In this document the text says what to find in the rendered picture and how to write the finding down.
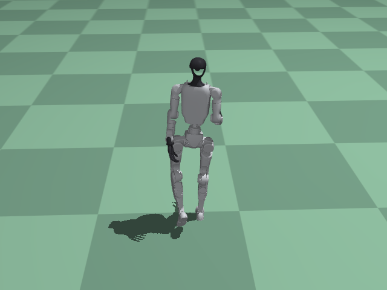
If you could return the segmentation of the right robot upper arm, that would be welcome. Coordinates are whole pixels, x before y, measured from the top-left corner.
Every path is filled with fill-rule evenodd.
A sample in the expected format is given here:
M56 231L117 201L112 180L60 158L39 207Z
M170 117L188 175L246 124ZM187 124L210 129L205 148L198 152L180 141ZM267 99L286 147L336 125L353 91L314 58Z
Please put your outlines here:
M212 87L212 86L210 86L209 89L210 89L210 96L213 98L212 100L213 114L210 115L210 120L213 123L219 123L222 92L219 88Z

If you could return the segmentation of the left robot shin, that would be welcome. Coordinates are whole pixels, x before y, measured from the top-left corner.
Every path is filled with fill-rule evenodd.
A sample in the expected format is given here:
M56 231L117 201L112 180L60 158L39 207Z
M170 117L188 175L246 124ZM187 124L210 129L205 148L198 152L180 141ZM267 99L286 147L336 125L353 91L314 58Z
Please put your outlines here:
M174 172L171 172L171 184L172 184L172 191L174 194L174 198L177 202L178 207L178 213L180 215L181 212L184 212L183 207L183 184L181 182L175 182L175 174Z

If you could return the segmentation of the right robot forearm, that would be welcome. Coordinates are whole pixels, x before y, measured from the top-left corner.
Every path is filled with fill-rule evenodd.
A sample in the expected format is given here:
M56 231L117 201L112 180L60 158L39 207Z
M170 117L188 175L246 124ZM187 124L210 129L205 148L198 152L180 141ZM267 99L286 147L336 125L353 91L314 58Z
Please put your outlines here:
M221 116L220 114L220 122L219 123L215 123L216 125L221 125L221 123L223 122L223 117Z

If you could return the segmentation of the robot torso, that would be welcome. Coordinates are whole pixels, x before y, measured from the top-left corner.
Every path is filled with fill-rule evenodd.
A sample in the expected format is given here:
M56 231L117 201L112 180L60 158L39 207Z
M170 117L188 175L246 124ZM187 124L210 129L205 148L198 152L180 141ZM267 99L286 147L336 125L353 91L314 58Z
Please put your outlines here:
M185 122L190 124L184 133L186 139L184 146L193 149L202 148L203 133L200 126L209 114L211 85L202 82L204 86L194 87L188 83L190 82L184 82L181 89L181 112Z

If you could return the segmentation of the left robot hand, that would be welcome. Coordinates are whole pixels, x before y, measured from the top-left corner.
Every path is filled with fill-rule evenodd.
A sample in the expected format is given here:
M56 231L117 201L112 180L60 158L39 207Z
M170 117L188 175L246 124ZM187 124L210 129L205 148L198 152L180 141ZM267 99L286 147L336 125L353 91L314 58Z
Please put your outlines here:
M170 159L171 159L173 162L178 163L179 160L176 160L175 157L174 157L174 156L178 157L178 155L174 152L174 148L173 148L174 142L172 143L170 137L167 137L166 141L167 141L166 145L167 145L167 149L168 149L168 153L169 153Z

